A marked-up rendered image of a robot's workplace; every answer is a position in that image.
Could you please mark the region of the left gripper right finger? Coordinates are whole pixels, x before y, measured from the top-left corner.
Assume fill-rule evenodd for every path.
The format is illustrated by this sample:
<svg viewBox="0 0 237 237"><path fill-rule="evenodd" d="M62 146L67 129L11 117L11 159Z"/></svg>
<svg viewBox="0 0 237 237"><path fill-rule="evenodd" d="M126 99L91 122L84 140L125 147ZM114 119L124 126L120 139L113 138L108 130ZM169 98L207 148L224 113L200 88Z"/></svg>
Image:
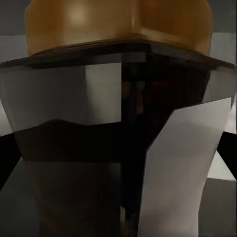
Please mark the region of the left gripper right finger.
<svg viewBox="0 0 237 237"><path fill-rule="evenodd" d="M223 131L217 151L237 180L237 135Z"/></svg>

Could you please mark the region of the bottle of coffee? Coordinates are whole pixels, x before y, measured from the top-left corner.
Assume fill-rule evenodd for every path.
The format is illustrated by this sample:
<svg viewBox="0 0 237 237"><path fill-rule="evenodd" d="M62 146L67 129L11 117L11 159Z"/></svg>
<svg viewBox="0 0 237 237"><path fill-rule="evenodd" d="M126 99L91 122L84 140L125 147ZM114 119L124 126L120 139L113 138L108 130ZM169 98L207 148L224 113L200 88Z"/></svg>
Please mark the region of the bottle of coffee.
<svg viewBox="0 0 237 237"><path fill-rule="evenodd" d="M198 237L237 92L206 0L33 0L0 99L39 237Z"/></svg>

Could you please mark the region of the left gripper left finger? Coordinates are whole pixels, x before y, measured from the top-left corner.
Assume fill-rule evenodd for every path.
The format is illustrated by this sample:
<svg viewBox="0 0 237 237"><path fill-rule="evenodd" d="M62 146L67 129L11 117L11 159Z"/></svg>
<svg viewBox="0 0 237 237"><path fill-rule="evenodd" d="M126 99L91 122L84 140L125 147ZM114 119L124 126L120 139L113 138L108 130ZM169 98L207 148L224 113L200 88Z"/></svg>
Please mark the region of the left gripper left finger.
<svg viewBox="0 0 237 237"><path fill-rule="evenodd" d="M14 134L0 137L0 191L21 158Z"/></svg>

